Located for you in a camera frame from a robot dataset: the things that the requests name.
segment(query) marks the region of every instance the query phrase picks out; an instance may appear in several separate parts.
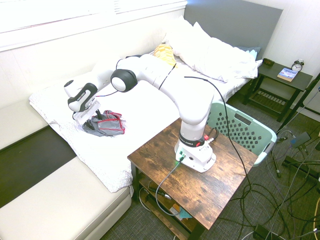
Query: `nightstand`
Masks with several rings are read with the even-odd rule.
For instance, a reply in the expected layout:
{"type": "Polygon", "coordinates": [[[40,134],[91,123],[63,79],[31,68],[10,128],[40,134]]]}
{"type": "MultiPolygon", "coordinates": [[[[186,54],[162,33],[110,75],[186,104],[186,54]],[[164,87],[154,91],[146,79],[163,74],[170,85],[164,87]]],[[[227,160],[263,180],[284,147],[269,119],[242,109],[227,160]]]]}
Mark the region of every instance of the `nightstand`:
{"type": "Polygon", "coordinates": [[[290,106],[295,101],[300,92],[303,92],[310,83],[313,76],[304,72],[298,72],[295,78],[290,82],[277,77],[283,68],[290,69],[290,67],[274,63],[273,66],[262,64],[258,68],[258,77],[252,80],[250,88],[244,98],[243,104],[252,102],[265,110],[272,112],[278,118],[277,121],[281,122],[283,117],[288,112],[290,106]],[[280,84],[294,89],[290,99],[285,99],[272,92],[266,91],[261,88],[261,83],[265,78],[276,81],[280,84]]]}

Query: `rustic wooden table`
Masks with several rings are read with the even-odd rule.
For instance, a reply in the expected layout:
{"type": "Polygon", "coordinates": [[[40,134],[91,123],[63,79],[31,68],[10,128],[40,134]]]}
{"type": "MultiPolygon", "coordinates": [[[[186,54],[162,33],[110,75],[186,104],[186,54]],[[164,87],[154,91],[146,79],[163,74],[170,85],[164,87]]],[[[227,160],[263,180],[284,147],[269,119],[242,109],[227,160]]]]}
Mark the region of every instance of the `rustic wooden table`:
{"type": "MultiPolygon", "coordinates": [[[[150,187],[157,188],[178,164],[174,147],[180,127],[181,119],[177,119],[128,156],[131,161],[135,200],[139,198],[140,186],[148,189],[150,184],[150,187]]],[[[211,127],[207,125],[204,133],[208,134],[210,130],[211,127]]],[[[199,173],[180,164],[161,185],[161,190],[171,196],[172,200],[158,195],[162,208],[169,210],[177,203],[192,218],[180,221],[163,213],[156,204],[154,192],[140,191],[141,200],[180,240],[198,239],[205,229],[209,230],[246,177],[241,160],[226,136],[220,134],[210,145],[216,155],[212,168],[199,173]]],[[[236,142],[234,145],[249,171],[257,155],[236,142]]]]}

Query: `book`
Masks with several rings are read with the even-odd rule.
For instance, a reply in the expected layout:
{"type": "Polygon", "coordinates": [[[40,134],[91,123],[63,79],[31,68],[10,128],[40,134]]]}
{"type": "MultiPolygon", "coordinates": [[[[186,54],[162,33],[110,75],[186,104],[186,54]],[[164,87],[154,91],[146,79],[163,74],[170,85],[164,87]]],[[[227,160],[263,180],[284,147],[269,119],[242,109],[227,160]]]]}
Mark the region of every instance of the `book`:
{"type": "Polygon", "coordinates": [[[283,80],[287,80],[289,82],[291,82],[295,76],[297,75],[297,71],[293,71],[291,69],[288,68],[284,68],[281,70],[281,72],[278,74],[278,78],[283,79],[283,80]]]}

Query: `robotic arm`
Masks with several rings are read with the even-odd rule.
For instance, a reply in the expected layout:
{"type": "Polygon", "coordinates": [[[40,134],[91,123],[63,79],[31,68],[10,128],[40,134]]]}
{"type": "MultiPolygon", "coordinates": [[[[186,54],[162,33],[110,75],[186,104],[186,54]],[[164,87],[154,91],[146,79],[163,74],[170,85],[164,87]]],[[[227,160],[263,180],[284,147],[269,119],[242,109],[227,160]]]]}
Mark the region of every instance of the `robotic arm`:
{"type": "Polygon", "coordinates": [[[182,163],[201,173],[213,166],[216,156],[209,146],[208,137],[204,136],[213,95],[203,97],[195,94],[185,79],[172,71],[172,66],[150,54],[126,59],[109,58],[107,62],[99,62],[92,73],[94,78],[80,91],[73,80],[64,86],[70,97],[68,106],[75,112],[74,118],[79,124],[83,124],[98,110],[100,104],[95,96],[108,84],[125,93],[138,81],[147,81],[166,94],[178,108],[182,123],[174,148],[176,160],[185,155],[182,163]]]}

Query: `window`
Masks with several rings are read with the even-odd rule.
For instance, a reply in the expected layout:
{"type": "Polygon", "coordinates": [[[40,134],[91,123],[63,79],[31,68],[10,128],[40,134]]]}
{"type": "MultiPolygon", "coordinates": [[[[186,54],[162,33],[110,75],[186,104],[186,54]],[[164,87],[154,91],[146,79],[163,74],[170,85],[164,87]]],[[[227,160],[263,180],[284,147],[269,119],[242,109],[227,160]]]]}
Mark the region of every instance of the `window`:
{"type": "Polygon", "coordinates": [[[186,0],[0,0],[0,52],[184,9],[186,0]]]}
{"type": "Polygon", "coordinates": [[[0,0],[0,33],[102,12],[112,0],[0,0]]]}

